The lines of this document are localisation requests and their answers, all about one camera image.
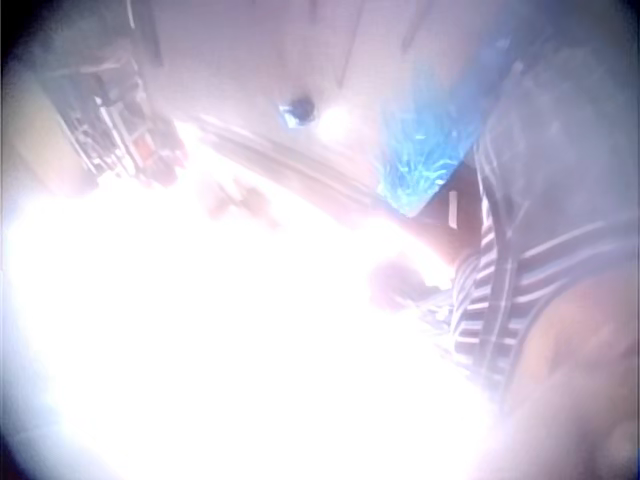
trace blue object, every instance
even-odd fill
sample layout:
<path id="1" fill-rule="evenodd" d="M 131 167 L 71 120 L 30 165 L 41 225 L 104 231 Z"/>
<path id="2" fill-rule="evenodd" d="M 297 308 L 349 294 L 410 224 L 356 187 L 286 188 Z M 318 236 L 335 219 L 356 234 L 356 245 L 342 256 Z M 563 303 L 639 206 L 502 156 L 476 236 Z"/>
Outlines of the blue object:
<path id="1" fill-rule="evenodd" d="M 403 215 L 413 217 L 422 210 L 482 133 L 520 51 L 509 34 L 519 19 L 517 8 L 516 0 L 505 10 L 499 28 L 450 91 L 425 69 L 417 75 L 409 105 L 386 116 L 386 158 L 379 165 L 378 193 Z"/>

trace bright light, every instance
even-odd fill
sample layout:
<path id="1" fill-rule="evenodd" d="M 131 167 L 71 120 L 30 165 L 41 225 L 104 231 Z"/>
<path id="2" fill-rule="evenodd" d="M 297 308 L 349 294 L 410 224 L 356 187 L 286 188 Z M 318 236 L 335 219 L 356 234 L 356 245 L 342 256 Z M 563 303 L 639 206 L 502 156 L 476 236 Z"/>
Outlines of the bright light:
<path id="1" fill-rule="evenodd" d="M 322 113 L 318 120 L 318 136 L 322 141 L 335 143 L 344 139 L 351 128 L 351 118 L 342 107 L 333 107 Z"/>
<path id="2" fill-rule="evenodd" d="M 70 438 L 121 478 L 460 478 L 487 412 L 419 322 L 368 306 L 359 242 L 214 224 L 183 193 L 98 191 L 12 232 Z"/>

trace floor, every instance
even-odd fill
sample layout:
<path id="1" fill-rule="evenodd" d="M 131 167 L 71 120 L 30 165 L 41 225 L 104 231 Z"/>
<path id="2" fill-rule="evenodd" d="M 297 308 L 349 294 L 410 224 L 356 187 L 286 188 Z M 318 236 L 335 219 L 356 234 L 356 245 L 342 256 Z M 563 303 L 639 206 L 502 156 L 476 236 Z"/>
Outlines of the floor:
<path id="1" fill-rule="evenodd" d="M 417 68 L 455 81 L 502 1 L 157 0 L 164 67 L 146 68 L 147 82 L 174 117 L 206 115 L 373 192 L 385 112 L 410 99 Z M 348 113 L 343 139 L 284 126 L 277 105 L 305 92 L 320 114 Z"/>

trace striped shirt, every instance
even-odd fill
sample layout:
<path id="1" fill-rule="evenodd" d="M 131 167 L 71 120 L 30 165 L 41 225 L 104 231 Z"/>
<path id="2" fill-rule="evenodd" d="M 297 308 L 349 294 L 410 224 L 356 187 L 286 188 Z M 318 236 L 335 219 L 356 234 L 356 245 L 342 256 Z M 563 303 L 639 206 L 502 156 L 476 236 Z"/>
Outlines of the striped shirt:
<path id="1" fill-rule="evenodd" d="M 549 303 L 638 255 L 637 63 L 541 49 L 515 65 L 476 147 L 482 240 L 453 286 L 450 356 L 498 402 Z"/>

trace person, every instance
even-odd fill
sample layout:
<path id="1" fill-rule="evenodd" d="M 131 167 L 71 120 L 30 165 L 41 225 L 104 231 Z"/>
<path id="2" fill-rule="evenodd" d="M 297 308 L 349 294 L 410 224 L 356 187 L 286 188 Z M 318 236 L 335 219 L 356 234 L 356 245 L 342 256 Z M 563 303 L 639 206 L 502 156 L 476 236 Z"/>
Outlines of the person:
<path id="1" fill-rule="evenodd" d="M 445 249 L 450 358 L 502 413 L 476 474 L 637 478 L 637 17 L 516 1 L 537 35 L 475 147 L 482 238 Z"/>

